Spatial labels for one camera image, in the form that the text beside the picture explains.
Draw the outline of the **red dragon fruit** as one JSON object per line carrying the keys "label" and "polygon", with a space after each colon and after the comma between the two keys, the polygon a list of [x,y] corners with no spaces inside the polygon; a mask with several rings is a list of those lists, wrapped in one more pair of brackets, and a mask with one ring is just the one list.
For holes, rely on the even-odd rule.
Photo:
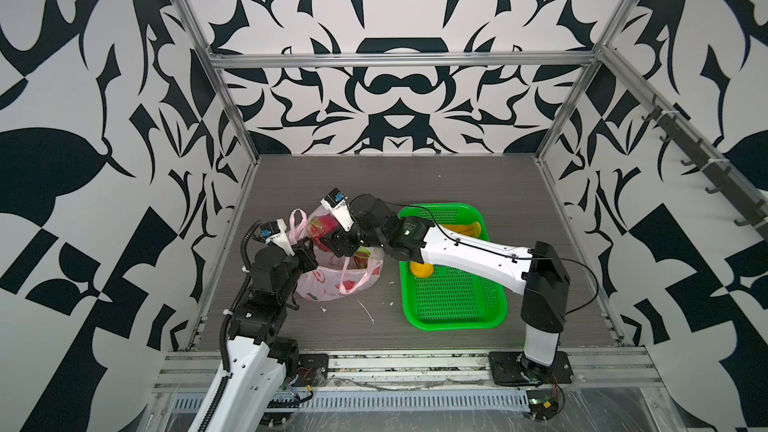
{"label": "red dragon fruit", "polygon": [[314,216],[307,225],[307,235],[313,240],[331,234],[339,226],[332,214]]}

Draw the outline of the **pink knotted plastic bag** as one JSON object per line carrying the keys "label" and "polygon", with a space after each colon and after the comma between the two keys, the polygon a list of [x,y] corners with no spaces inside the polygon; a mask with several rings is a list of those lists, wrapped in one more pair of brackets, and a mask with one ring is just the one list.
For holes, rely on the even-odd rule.
{"label": "pink knotted plastic bag", "polygon": [[288,237],[292,244],[300,239],[311,240],[318,267],[303,274],[296,292],[313,302],[326,302],[372,287],[380,277],[384,265],[384,252],[380,248],[361,246],[352,257],[336,257],[319,240],[307,235],[307,225],[314,216],[330,214],[319,206],[311,214],[294,209],[289,215]]}

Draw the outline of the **yellow orange fruit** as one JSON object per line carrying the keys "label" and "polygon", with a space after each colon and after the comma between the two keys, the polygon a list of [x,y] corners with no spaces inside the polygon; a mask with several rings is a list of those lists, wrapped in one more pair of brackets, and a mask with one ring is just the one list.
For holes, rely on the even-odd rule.
{"label": "yellow orange fruit", "polygon": [[428,263],[409,263],[409,272],[416,278],[426,279],[434,274],[434,266]]}

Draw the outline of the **yellow banana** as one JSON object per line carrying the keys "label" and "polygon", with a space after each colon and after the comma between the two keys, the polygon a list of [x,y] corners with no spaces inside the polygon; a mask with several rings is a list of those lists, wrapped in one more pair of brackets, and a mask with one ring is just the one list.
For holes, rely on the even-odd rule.
{"label": "yellow banana", "polygon": [[482,226],[477,221],[469,224],[442,224],[441,227],[454,233],[472,238],[479,238],[482,234]]}

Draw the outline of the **green plastic basket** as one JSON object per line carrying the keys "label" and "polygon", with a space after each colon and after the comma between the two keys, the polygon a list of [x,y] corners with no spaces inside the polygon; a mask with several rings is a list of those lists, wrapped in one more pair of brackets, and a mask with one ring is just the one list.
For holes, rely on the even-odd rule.
{"label": "green plastic basket", "polygon": [[[438,224],[482,226],[478,238],[489,239],[482,214],[463,203],[438,203],[407,206],[401,218],[416,216],[435,219]],[[399,264],[403,313],[415,328],[426,332],[492,329],[501,325],[508,314],[505,289],[490,280],[459,269],[438,266],[426,279],[409,272],[409,264]]]}

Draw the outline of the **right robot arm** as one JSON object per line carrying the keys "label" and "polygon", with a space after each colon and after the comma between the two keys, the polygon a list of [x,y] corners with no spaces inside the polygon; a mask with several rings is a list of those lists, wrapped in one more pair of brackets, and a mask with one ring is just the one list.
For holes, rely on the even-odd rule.
{"label": "right robot arm", "polygon": [[490,355],[493,381],[501,386],[557,381],[555,358],[571,280],[549,244],[514,247],[463,236],[433,217],[400,217],[370,194],[348,200],[334,189],[321,199],[321,206],[337,226],[320,242],[337,257],[350,257],[361,246],[379,247],[400,262],[455,268],[520,295],[523,351],[513,358]]}

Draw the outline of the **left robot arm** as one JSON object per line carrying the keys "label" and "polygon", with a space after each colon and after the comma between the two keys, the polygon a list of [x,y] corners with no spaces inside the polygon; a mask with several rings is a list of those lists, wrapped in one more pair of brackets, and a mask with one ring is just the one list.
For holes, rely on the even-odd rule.
{"label": "left robot arm", "polygon": [[221,365],[191,431],[255,431],[275,393],[299,365],[299,348],[278,333],[293,307],[298,279],[317,268],[303,241],[289,253],[267,245],[250,258],[241,246],[245,277],[225,310],[218,344]]}

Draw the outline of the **small electronics board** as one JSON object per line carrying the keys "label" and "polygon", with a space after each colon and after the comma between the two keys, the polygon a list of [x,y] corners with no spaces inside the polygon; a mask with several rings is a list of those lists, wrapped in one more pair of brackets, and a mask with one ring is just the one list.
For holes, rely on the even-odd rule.
{"label": "small electronics board", "polygon": [[528,411],[524,416],[536,422],[548,423],[560,415],[566,405],[567,395],[562,388],[528,390],[526,392]]}

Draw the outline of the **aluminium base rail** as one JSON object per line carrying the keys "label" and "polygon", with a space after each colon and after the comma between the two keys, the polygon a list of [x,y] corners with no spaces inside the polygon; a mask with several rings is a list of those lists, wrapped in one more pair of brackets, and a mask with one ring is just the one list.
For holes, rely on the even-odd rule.
{"label": "aluminium base rail", "polygon": [[[646,349],[565,348],[554,366],[562,385],[583,387],[661,386],[663,381]],[[491,351],[379,350],[311,351],[301,356],[293,385],[396,389],[443,385],[490,386]],[[172,352],[162,363],[151,391],[205,392],[215,378],[215,352]]]}

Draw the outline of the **aluminium frame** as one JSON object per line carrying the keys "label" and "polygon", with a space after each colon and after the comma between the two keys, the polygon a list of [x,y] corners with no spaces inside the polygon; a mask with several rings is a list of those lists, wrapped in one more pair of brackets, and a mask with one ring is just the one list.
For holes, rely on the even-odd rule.
{"label": "aluminium frame", "polygon": [[767,197],[767,0],[179,0],[260,153],[536,153],[608,309],[651,349],[767,348],[767,241],[640,103]]}

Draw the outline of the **black wall hook rail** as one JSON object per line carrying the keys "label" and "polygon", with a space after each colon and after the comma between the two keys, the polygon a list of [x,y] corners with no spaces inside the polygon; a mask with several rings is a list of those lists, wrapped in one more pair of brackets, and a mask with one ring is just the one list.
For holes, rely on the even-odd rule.
{"label": "black wall hook rail", "polygon": [[653,95],[640,103],[647,114],[642,118],[645,125],[660,131],[661,147],[657,155],[657,172],[663,176],[663,160],[672,147],[683,154],[681,166],[694,173],[701,173],[710,185],[705,191],[723,196],[739,213],[734,220],[737,227],[750,227],[767,241],[767,197],[715,145],[709,141],[686,117],[674,108],[667,108]]}

